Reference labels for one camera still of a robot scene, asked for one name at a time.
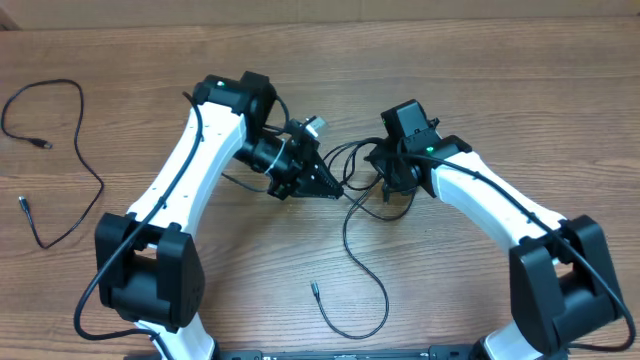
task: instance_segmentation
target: robotic hand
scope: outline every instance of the robotic hand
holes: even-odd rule
[[[162,358],[228,357],[220,355],[197,314],[204,272],[193,239],[206,202],[232,157],[269,176],[268,193],[279,199],[342,195],[341,184],[317,152],[317,118],[290,120],[283,129],[266,125],[277,99],[265,76],[247,72],[239,82],[208,76],[195,88],[185,132],[158,177],[126,216],[105,214],[96,228],[97,264],[104,270],[99,279],[102,304],[145,329],[137,333],[148,334]],[[460,209],[497,241],[510,260],[514,318],[475,346],[458,346],[455,351],[432,346],[415,352],[415,357],[385,353],[386,358],[562,358],[573,340],[622,315],[629,321],[604,234],[593,220],[566,220],[527,199],[491,172],[464,141],[455,136],[442,139],[436,132],[438,120],[427,120],[415,100],[382,113],[382,118],[389,136],[366,159],[384,178],[385,197],[418,184]],[[283,133],[290,138],[279,138]],[[190,144],[197,144],[199,137],[199,146],[190,152]],[[184,176],[174,177],[182,170]],[[166,189],[172,191],[160,196]],[[130,246],[124,254],[114,256],[125,242]],[[157,247],[156,259],[135,254],[147,246]],[[558,278],[558,262],[573,263],[573,271]],[[629,326],[633,342],[633,322]],[[358,359],[376,354],[279,357],[347,355]],[[229,358],[255,357],[262,354]]]

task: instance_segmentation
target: wooden tabletop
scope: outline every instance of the wooden tabletop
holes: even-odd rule
[[[28,198],[47,242],[76,221],[98,184],[73,152],[74,88],[32,89],[12,105],[7,128],[54,148],[0,136],[0,358],[118,359],[151,349],[144,337],[92,343],[75,334],[73,310],[96,271],[93,230],[104,212],[124,214],[157,175],[187,118],[181,91],[207,74],[239,78],[245,70],[269,75],[294,117],[329,121],[322,153],[384,136],[379,113],[419,100],[442,120],[441,134],[466,140],[524,194],[598,221],[626,303],[640,317],[640,18],[2,32],[0,49],[2,102],[39,80],[83,86],[79,145],[106,182],[75,232],[38,248],[18,196]],[[269,121],[281,123],[281,110]],[[373,169],[361,159],[358,166],[364,182]],[[228,171],[265,184],[242,164]],[[376,191],[368,204],[391,214],[406,199],[383,205]],[[475,342],[510,320],[506,257],[456,209],[421,191],[397,222],[354,216],[350,244],[385,283],[391,312],[367,340],[333,333],[310,280],[347,332],[369,332],[384,311],[379,288],[342,248],[348,206],[281,202],[220,180],[197,246],[207,279],[200,314],[223,349],[425,348]],[[96,296],[83,324],[93,333],[131,326]],[[583,340],[625,337],[618,321]],[[636,345],[610,358],[638,356]]]

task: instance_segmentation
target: cable connector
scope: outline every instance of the cable connector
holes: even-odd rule
[[[27,139],[28,142],[32,143],[34,146],[37,146],[39,148],[43,148],[43,149],[51,149],[53,147],[53,144],[48,142],[47,140],[44,139],[38,139],[38,138],[29,138]]]
[[[311,282],[311,291],[313,291],[313,296],[316,297],[316,301],[320,301],[320,288],[315,280]]]
[[[22,211],[29,213],[29,203],[24,196],[18,196],[18,201],[20,202],[20,206],[22,206]]]

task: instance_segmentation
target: wooden table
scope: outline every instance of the wooden table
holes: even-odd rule
[[[66,230],[98,184],[73,153],[78,99],[37,88],[11,107],[7,127],[46,138],[50,151],[0,137],[0,357],[118,359],[144,337],[91,343],[72,313],[95,273],[93,229],[123,214],[180,137],[190,91],[207,74],[271,77],[294,117],[319,114],[323,153],[383,136],[379,113],[416,98],[442,134],[457,134],[507,181],[567,217],[587,213],[608,235],[626,303],[640,316],[640,19],[430,21],[0,33],[0,99],[27,83],[71,78],[85,90],[80,148],[106,182],[85,222],[40,250],[17,202],[26,195],[45,241]],[[270,122],[280,123],[275,109]],[[357,181],[373,170],[359,160]],[[234,163],[229,173],[264,183]],[[406,199],[369,200],[394,213]],[[223,349],[269,351],[424,348],[474,342],[506,324],[506,257],[457,210],[421,192],[409,214],[381,223],[357,213],[354,252],[386,284],[391,313],[364,341],[322,320],[319,282],[336,325],[366,333],[383,314],[380,290],[346,256],[346,200],[280,202],[221,180],[201,221],[207,278],[200,314]],[[94,296],[94,333],[126,329]],[[585,341],[614,344],[623,321]],[[640,356],[640,346],[616,359]],[[600,358],[593,354],[576,358]]]

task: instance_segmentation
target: wooden surface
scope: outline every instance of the wooden surface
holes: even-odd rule
[[[25,30],[635,16],[639,0],[0,0]]]
[[[48,139],[50,151],[0,137],[0,357],[118,359],[150,349],[140,337],[102,343],[73,330],[76,301],[95,272],[93,229],[123,214],[154,179],[182,133],[180,95],[209,73],[271,76],[295,117],[331,124],[324,150],[383,136],[379,113],[416,98],[507,181],[535,201],[605,229],[625,300],[640,316],[640,18],[478,20],[149,28],[0,33],[0,99],[38,80],[85,89],[80,148],[107,187],[85,222],[49,251],[33,241],[25,195],[42,237],[72,224],[98,188],[73,153],[78,99],[71,87],[33,89],[8,128]],[[281,123],[274,110],[270,122]],[[358,181],[372,175],[360,161]],[[246,167],[229,169],[264,183]],[[385,213],[380,193],[369,201]],[[497,246],[457,210],[421,192],[402,220],[357,213],[354,252],[387,286],[386,326],[364,341],[327,328],[315,279],[340,328],[375,327],[383,301],[345,255],[348,203],[280,202],[221,180],[201,221],[207,291],[201,316],[224,349],[269,351],[423,348],[474,342],[510,319],[508,267]],[[94,296],[94,333],[128,328]],[[585,341],[619,343],[622,321]],[[633,351],[610,356],[635,359]],[[578,355],[576,358],[601,358]]]

